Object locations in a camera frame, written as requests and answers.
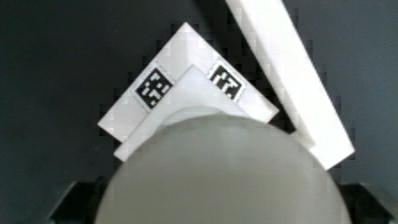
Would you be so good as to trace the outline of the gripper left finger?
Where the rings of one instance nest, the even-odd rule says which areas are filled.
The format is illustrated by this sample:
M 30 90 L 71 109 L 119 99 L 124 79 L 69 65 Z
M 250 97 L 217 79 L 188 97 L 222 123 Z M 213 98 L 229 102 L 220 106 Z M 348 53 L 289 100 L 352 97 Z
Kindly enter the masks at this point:
M 49 224 L 94 224 L 106 184 L 103 176 L 92 182 L 71 183 L 49 213 Z

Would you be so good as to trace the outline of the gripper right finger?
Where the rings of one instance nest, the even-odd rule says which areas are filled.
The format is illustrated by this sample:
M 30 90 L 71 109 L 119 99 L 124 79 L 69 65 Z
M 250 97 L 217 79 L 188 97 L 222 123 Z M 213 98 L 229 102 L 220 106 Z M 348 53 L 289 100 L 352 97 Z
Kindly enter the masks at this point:
M 339 183 L 352 224 L 394 224 L 394 196 L 375 185 Z

